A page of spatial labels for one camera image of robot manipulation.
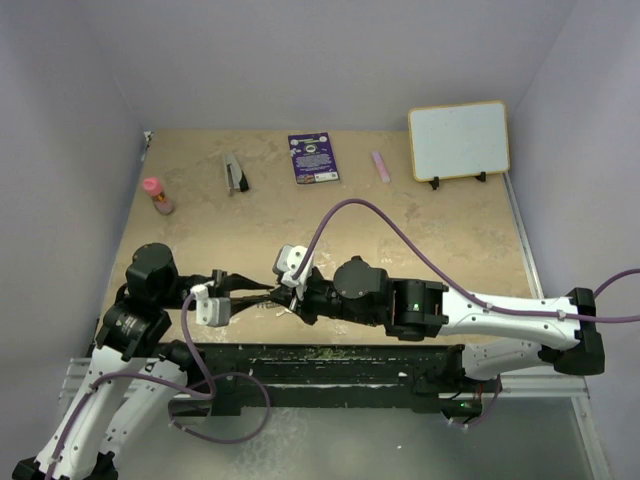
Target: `pink eraser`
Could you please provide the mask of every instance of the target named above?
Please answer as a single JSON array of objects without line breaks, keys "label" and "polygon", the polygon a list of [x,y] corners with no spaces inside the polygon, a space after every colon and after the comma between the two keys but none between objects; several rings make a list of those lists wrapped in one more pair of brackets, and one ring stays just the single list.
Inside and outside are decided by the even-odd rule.
[{"label": "pink eraser", "polygon": [[162,193],[162,184],[157,177],[145,178],[142,181],[142,188],[144,188],[144,191],[152,197],[155,197],[156,195],[160,195]]},{"label": "pink eraser", "polygon": [[387,167],[384,165],[384,161],[382,160],[382,155],[380,152],[372,152],[373,155],[373,163],[378,167],[378,173],[380,173],[380,179],[382,183],[389,183],[391,181],[391,177],[389,176],[389,172],[387,171]]}]

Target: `table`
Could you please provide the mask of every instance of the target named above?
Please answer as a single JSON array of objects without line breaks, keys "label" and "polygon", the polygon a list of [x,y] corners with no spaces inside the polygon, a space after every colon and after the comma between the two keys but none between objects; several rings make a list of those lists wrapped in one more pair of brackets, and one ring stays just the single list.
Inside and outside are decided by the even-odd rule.
[{"label": "table", "polygon": [[[149,242],[166,243],[182,275],[213,268],[273,284],[271,268],[282,245],[306,245],[324,214],[337,202],[360,197],[385,211],[440,268],[466,288],[528,297],[520,240],[501,175],[446,182],[437,190],[414,180],[407,132],[333,131],[329,136],[341,180],[297,185],[287,135],[298,131],[160,130],[147,152],[142,177],[157,176],[177,207],[158,214],[141,188],[136,192],[117,254],[103,311],[113,303],[133,252]],[[371,158],[378,150],[391,175],[383,184]],[[235,153],[249,180],[246,193],[227,194],[222,155]],[[325,277],[353,255],[393,277],[437,280],[391,229],[361,206],[338,212],[316,249]],[[382,327],[320,319],[307,326],[283,309],[254,307],[228,328],[195,325],[198,342],[394,344]],[[182,338],[179,312],[163,341]],[[424,343],[487,341],[450,336]]]}]

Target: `pink marker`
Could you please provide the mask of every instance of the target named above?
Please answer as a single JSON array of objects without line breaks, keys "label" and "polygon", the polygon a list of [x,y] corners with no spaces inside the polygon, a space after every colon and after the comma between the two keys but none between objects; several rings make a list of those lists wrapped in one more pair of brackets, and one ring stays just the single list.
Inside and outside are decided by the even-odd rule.
[{"label": "pink marker", "polygon": [[389,172],[387,171],[387,167],[384,165],[384,161],[382,160],[382,155],[380,152],[372,152],[373,155],[373,163],[378,167],[378,173],[380,173],[380,179],[382,183],[389,183],[391,181],[391,177],[389,176]]},{"label": "pink marker", "polygon": [[151,197],[153,206],[163,215],[173,212],[173,202],[165,195],[160,180],[156,177],[145,178],[142,181],[142,188]]}]

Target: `pink bottle cap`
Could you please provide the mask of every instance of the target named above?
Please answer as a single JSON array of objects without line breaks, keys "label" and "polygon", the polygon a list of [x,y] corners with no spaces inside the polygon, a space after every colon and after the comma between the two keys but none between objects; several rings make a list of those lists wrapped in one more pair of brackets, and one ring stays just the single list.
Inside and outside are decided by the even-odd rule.
[{"label": "pink bottle cap", "polygon": [[155,197],[156,195],[159,195],[162,193],[162,184],[160,183],[160,180],[158,180],[157,177],[145,178],[142,181],[142,188],[144,188],[144,191],[147,192],[152,197]]}]

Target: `bottle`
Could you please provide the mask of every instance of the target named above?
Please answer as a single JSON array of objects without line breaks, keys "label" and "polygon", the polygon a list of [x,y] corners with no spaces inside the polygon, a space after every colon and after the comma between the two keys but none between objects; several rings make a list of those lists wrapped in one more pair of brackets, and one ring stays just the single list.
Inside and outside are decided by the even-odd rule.
[{"label": "bottle", "polygon": [[142,188],[151,197],[153,206],[162,215],[169,215],[173,212],[173,202],[167,197],[162,189],[162,184],[157,177],[145,178],[142,181]]}]

